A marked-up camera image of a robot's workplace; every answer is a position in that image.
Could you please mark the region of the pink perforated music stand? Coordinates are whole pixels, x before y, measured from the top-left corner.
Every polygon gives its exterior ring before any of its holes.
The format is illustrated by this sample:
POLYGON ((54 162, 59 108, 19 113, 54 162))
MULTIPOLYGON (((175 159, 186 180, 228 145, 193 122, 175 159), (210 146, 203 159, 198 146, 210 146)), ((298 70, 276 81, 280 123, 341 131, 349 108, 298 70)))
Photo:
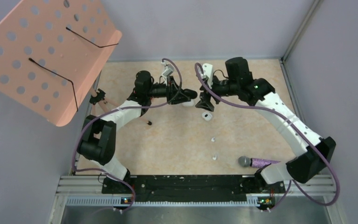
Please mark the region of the pink perforated music stand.
POLYGON ((99 0, 21 0, 0 21, 0 91, 65 126, 121 38, 99 0))

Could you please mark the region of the purple glitter microphone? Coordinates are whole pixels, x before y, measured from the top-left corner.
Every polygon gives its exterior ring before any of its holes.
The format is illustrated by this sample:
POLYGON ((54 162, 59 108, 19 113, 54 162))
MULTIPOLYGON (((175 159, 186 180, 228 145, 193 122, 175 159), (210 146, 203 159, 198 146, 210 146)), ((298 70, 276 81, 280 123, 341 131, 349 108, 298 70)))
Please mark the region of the purple glitter microphone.
POLYGON ((280 161, 260 159, 260 158, 249 158, 247 156, 241 156, 238 158, 238 164, 245 168, 263 168, 265 166, 279 163, 280 161))

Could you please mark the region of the white square charging case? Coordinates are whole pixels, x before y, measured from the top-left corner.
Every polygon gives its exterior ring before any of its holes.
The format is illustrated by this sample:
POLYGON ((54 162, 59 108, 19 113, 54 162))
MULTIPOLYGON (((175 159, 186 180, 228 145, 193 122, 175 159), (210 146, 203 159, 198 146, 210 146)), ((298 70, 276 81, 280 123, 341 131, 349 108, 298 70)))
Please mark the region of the white square charging case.
POLYGON ((205 121, 210 121, 213 118, 213 115, 210 112, 203 112, 201 117, 205 120, 205 121))

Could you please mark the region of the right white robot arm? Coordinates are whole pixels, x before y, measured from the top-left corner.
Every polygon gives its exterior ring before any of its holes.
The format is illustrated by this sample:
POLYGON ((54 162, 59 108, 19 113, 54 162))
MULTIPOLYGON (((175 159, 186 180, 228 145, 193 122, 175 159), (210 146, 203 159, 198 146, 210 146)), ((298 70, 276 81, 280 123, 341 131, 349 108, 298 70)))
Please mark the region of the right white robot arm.
POLYGON ((212 65, 195 63, 196 76, 210 98, 243 109, 256 110, 286 140, 295 157, 260 168, 255 173, 255 187, 268 192, 276 182, 294 180, 307 183, 328 168, 334 178, 330 161, 336 147, 331 137, 323 138, 305 125, 281 100, 275 88, 264 78, 253 78, 248 61, 235 57, 225 62, 228 77, 219 81, 213 76, 212 65))

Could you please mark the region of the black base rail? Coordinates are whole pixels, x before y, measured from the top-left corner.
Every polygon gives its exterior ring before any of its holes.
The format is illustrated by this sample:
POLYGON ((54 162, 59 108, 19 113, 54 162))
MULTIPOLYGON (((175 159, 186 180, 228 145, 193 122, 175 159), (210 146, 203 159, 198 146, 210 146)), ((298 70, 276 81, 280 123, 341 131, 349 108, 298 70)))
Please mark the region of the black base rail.
POLYGON ((283 182, 258 183, 254 175, 137 175, 128 185, 106 177, 103 194, 131 194, 136 202, 244 202, 248 194, 284 193, 283 182))

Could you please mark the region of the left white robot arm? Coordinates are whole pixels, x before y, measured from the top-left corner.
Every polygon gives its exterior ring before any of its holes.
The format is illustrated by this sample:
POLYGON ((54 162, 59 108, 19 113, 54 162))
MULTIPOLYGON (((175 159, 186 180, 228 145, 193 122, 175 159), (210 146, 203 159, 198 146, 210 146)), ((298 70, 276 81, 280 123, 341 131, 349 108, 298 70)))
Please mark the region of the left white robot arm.
POLYGON ((150 72, 142 70, 136 74, 134 88, 117 111, 97 119, 89 115, 84 124, 90 124, 82 135, 77 153, 97 164, 113 179, 113 187, 120 193, 131 187, 130 171, 115 156, 116 133, 130 121, 142 117, 151 106, 153 98, 165 98, 169 104, 181 104, 197 98, 196 91, 181 89, 172 76, 167 84, 154 82, 150 72))

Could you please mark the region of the white oval charging case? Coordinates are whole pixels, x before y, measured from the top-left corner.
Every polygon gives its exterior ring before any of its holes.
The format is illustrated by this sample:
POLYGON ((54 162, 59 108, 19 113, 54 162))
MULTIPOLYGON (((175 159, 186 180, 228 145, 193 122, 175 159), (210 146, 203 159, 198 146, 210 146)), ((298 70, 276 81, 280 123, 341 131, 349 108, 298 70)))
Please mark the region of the white oval charging case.
POLYGON ((195 105, 195 102, 194 102, 193 99, 191 99, 191 100, 188 101, 188 102, 182 103, 182 106, 183 106, 183 107, 193 107, 194 105, 195 105))

